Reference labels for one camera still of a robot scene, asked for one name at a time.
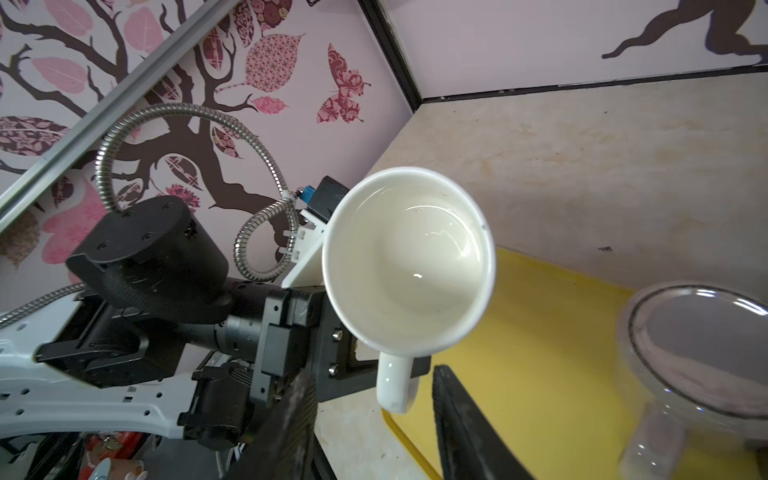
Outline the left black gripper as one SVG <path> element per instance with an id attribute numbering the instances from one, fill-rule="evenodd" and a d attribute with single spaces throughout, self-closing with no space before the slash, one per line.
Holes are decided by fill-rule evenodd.
<path id="1" fill-rule="evenodd" d="M 304 372 L 320 403 L 375 387 L 378 362 L 359 360 L 360 341 L 345 327 L 322 286 L 281 289 L 264 297 L 250 400 L 270 408 Z"/>

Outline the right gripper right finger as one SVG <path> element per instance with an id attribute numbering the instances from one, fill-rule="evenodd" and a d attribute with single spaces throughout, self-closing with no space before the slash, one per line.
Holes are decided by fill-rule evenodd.
<path id="1" fill-rule="evenodd" d="M 447 365 L 433 370 L 433 411 L 445 479 L 530 479 Z"/>

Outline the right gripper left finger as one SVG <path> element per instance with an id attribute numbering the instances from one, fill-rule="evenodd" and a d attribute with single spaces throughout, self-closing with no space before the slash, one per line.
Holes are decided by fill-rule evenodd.
<path id="1" fill-rule="evenodd" d="M 316 383 L 301 371 L 225 479 L 308 479 L 318 412 Z"/>

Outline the white ribbed mug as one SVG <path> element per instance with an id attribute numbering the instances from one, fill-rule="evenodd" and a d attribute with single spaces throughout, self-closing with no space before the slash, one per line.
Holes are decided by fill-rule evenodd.
<path id="1" fill-rule="evenodd" d="M 378 403 L 404 414 L 418 390 L 415 360 L 457 344 L 482 318 L 496 250 L 483 212 L 456 182 L 397 167 L 341 200 L 325 234 L 322 273 L 343 325 L 379 354 Z"/>

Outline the pink beige mug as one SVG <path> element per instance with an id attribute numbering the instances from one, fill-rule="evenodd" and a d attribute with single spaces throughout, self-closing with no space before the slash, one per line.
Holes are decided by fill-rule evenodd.
<path id="1" fill-rule="evenodd" d="M 616 327 L 618 385 L 639 419 L 625 479 L 670 479 L 686 449 L 754 454 L 767 476 L 767 304 L 693 281 L 635 293 Z"/>

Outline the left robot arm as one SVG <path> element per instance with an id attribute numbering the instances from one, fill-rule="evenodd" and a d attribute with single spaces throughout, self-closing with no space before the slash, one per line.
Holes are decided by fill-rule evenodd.
<path id="1" fill-rule="evenodd" d="M 323 287 L 230 278 L 189 208 L 106 215 L 68 259 L 85 285 L 1 320 L 1 434 L 245 441 L 301 372 L 319 401 L 372 388 Z"/>

